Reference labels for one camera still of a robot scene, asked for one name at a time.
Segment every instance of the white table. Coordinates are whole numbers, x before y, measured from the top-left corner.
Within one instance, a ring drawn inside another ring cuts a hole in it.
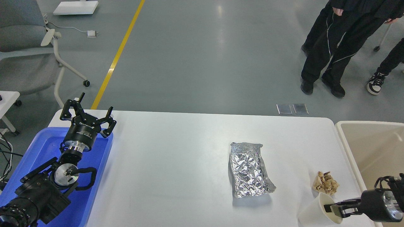
[[[0,95],[3,98],[0,101],[0,118],[4,121],[8,129],[0,129],[0,132],[3,134],[7,131],[15,133],[16,130],[11,122],[5,116],[7,110],[13,105],[13,103],[20,96],[20,93],[17,91],[0,91]]]
[[[86,110],[103,117],[104,110]],[[301,226],[297,214],[331,171],[341,201],[360,196],[333,122],[327,118],[113,111],[117,125],[88,227]],[[57,112],[49,126],[69,127]],[[261,143],[269,195],[235,199],[231,142]],[[83,158],[90,158],[91,152]],[[375,226],[365,215],[341,227]]]
[[[78,15],[78,14],[93,14],[98,1],[69,1],[61,2],[55,11],[54,15]]]

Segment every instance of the chair wheel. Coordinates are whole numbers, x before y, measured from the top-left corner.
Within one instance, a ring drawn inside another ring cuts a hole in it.
[[[83,85],[85,87],[89,87],[90,86],[90,81],[88,81],[88,80],[83,81]]]
[[[14,102],[14,105],[18,106],[18,107],[20,107],[22,104],[23,104],[23,102],[21,102],[21,100],[17,100]]]

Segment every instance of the beige plastic bin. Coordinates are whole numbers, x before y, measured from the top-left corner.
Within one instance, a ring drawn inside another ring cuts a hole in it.
[[[403,123],[340,121],[335,127],[361,190],[373,189],[379,177],[404,172]],[[404,221],[383,226],[404,227]]]

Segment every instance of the black cable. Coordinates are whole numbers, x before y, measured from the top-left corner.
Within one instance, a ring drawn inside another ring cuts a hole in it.
[[[6,178],[7,178],[7,176],[8,176],[8,174],[11,172],[11,170],[13,169],[13,167],[10,167],[10,171],[8,171],[3,177],[4,177],[4,179],[3,180],[5,180]]]
[[[17,154],[17,153],[14,153],[14,152],[1,151],[1,150],[0,150],[0,152],[2,152],[2,153],[7,153],[7,154],[12,154],[12,155],[17,155],[17,156],[23,157],[23,155],[22,155],[22,154]]]
[[[9,147],[9,149],[10,149],[10,151],[11,151],[10,143],[7,141],[6,137],[5,137],[5,136],[3,135],[3,133],[1,133],[1,132],[0,132],[0,135],[1,135],[1,137],[3,137],[3,139],[6,141],[8,147]]]
[[[6,172],[6,169],[8,168],[8,166],[10,165],[10,160],[8,160],[7,158],[6,158],[6,156],[4,155],[4,153],[2,153],[3,154],[3,156],[4,156],[4,158],[6,159],[6,161],[7,161],[7,164],[6,164],[6,167],[4,168],[4,171],[3,171],[3,175],[5,174],[5,172]]]
[[[2,177],[6,176],[6,170],[7,170],[8,166],[9,166],[9,163],[7,163],[6,168],[4,168],[3,176],[2,176]]]
[[[11,150],[9,149],[9,147],[6,146],[1,140],[0,140],[0,144],[3,145],[7,150],[11,151]]]
[[[2,155],[4,156],[4,158],[7,160],[7,162],[10,162],[10,160],[7,159],[6,155],[4,153],[2,153]]]

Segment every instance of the black shoe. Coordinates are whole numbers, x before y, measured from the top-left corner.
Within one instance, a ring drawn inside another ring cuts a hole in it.
[[[311,95],[313,93],[313,83],[303,80],[303,83],[300,85],[300,89],[306,95]]]
[[[322,82],[331,89],[331,94],[337,98],[342,98],[345,96],[345,90],[339,82],[332,80],[331,76],[328,74],[323,74],[321,77]]]
[[[309,55],[311,49],[308,48],[307,46],[305,46],[304,44],[302,45],[302,51],[304,52],[304,54],[306,55],[306,57]]]

